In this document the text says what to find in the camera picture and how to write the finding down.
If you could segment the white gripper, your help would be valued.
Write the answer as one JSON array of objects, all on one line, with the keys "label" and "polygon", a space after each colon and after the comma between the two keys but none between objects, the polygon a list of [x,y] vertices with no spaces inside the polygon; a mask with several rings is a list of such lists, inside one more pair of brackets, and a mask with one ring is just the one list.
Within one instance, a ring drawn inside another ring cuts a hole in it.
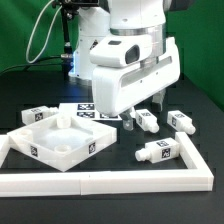
[{"label": "white gripper", "polygon": [[152,109],[161,111],[166,94],[164,88],[175,83],[179,76],[178,48],[175,38],[168,37],[166,52],[154,65],[136,63],[125,68],[97,66],[92,76],[93,101],[98,112],[112,117],[120,114],[123,128],[132,130],[133,118],[126,110],[153,95]]}]

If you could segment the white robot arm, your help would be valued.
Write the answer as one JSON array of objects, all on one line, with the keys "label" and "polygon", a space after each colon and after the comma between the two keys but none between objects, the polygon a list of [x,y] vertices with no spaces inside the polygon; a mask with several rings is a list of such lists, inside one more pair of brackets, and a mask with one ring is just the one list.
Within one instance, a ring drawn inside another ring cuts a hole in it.
[{"label": "white robot arm", "polygon": [[174,37],[166,35],[166,13],[196,0],[71,0],[79,6],[79,39],[72,77],[92,85],[96,110],[120,116],[133,128],[135,105],[180,76]]}]

